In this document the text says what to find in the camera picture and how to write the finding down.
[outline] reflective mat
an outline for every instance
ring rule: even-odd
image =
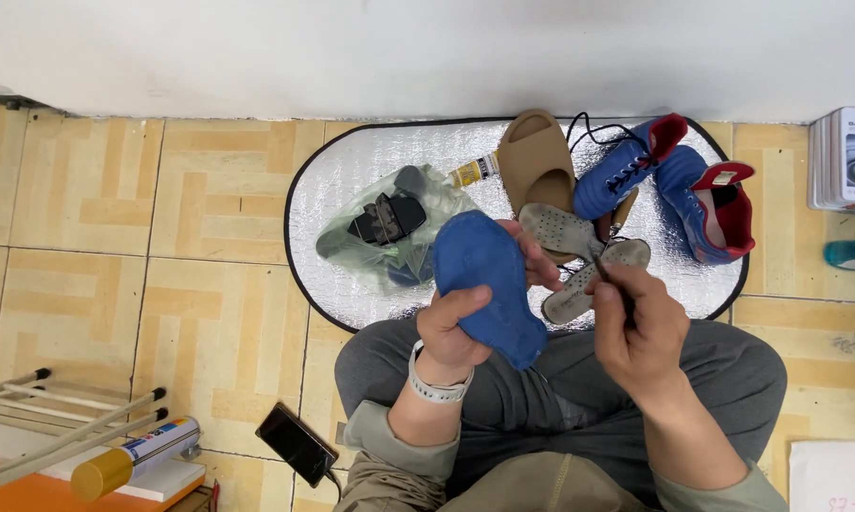
[[[633,127],[645,119],[593,119],[592,127],[614,122]],[[336,325],[356,331],[369,323],[406,318],[430,303],[433,285],[411,288],[381,296],[358,284],[336,265],[320,259],[314,250],[320,230],[343,204],[368,184],[405,165],[430,164],[444,173],[497,148],[510,119],[455,119],[367,125],[333,139],[298,171],[288,192],[285,212],[285,250],[302,292],[314,307]],[[561,120],[564,132],[570,124]],[[570,144],[586,132],[578,123]],[[617,128],[595,134],[599,141],[616,137]],[[694,122],[681,144],[694,147],[713,164],[724,158],[718,145]],[[584,137],[573,151],[577,176],[598,162],[610,146],[600,146]],[[507,194],[500,177],[468,185],[464,189],[493,219],[511,219]],[[639,195],[619,236],[649,242],[652,256],[649,272],[664,280],[668,293],[687,309],[690,318],[715,318],[737,297],[746,279],[749,256],[729,265],[711,267],[693,259],[680,218],[658,194],[652,177],[639,185]],[[571,262],[571,269],[585,263]],[[569,273],[562,272],[563,280]],[[548,290],[534,286],[528,303],[542,318],[541,303]],[[594,312],[589,311],[567,325],[549,324],[550,330],[592,329]]]

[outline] gray insole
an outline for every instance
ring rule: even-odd
[[[604,250],[604,242],[595,236],[594,224],[548,204],[524,205],[519,211],[519,224],[535,236],[541,247],[576,254],[586,262],[592,261],[590,243],[598,253]]]
[[[601,255],[604,263],[623,263],[643,269],[649,266],[651,250],[641,239],[625,239],[615,242]],[[547,297],[541,312],[551,323],[563,325],[585,314],[592,306],[592,296],[586,295],[586,287],[598,275],[595,265],[588,264],[567,280],[563,290]]]

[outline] glue tube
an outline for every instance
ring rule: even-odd
[[[450,172],[443,182],[454,187],[465,187],[469,183],[487,180],[498,174],[500,174],[500,164],[497,161],[497,150],[495,150],[490,155],[472,160],[459,169]]]
[[[95,501],[193,447],[199,439],[196,420],[178,418],[81,463],[71,473],[71,491],[81,501]]]

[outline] blue insole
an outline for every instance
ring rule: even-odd
[[[434,276],[440,296],[490,286],[490,304],[459,320],[472,339],[500,352],[518,370],[547,344],[547,328],[528,307],[526,263],[516,240],[479,210],[465,211],[434,240]]]

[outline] shoe tongue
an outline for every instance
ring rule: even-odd
[[[702,173],[696,183],[690,187],[692,191],[706,191],[733,185],[740,180],[746,180],[756,174],[751,166],[741,162],[720,162]]]

